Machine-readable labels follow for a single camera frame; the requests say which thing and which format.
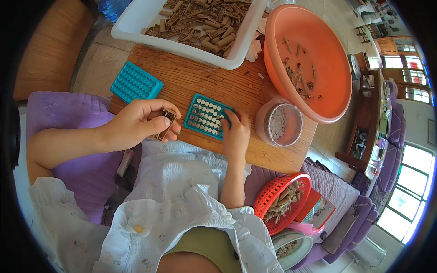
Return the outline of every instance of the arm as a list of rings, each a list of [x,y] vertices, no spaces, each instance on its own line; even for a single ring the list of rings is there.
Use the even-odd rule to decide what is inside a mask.
[[[100,127],[73,130],[52,128],[35,134],[27,146],[30,185],[35,183],[37,177],[53,176],[51,169],[65,161],[94,153],[126,150],[148,136],[164,131],[170,121],[161,116],[163,108],[170,108],[178,118],[181,117],[177,107],[166,100],[134,100]],[[179,131],[180,126],[175,122],[172,130]],[[166,137],[177,139],[172,131]]]
[[[241,120],[230,110],[225,110],[229,123],[222,119],[223,149],[228,161],[225,181],[220,195],[220,203],[226,208],[242,207],[244,203],[244,166],[246,164],[246,151],[250,139],[249,117],[244,112],[239,112]]]

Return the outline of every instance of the white plastic tub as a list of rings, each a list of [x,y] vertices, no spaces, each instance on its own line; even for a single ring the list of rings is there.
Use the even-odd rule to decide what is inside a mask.
[[[238,29],[237,39],[226,59],[201,49],[178,43],[176,42],[177,36],[167,40],[140,34],[143,28],[159,24],[160,19],[167,18],[159,14],[161,10],[168,10],[163,9],[163,5],[166,2],[167,0],[133,0],[112,27],[112,37],[120,40],[134,41],[213,67],[232,70],[238,68],[243,63],[268,0],[253,0]]]

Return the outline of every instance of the pink plastic bag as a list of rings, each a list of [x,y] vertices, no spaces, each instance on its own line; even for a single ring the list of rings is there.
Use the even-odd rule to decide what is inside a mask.
[[[312,226],[312,224],[304,224],[296,221],[292,221],[287,228],[291,228],[296,231],[300,231],[306,236],[312,236],[321,233],[325,229],[325,225],[323,225],[320,229],[316,229]]]

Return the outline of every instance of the fingernail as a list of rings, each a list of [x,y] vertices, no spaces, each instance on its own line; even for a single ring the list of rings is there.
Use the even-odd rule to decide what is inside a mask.
[[[170,126],[170,119],[168,117],[165,117],[164,120],[165,120],[165,127],[166,128],[169,127]]]

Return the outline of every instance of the white blouse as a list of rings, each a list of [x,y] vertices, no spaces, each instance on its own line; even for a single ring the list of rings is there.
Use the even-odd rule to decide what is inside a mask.
[[[30,187],[54,262],[64,272],[156,272],[164,253],[197,226],[225,231],[243,272],[283,272],[253,208],[227,210],[217,201],[225,160],[181,141],[145,140],[142,156],[134,189],[111,227],[89,222],[57,178],[39,177]]]

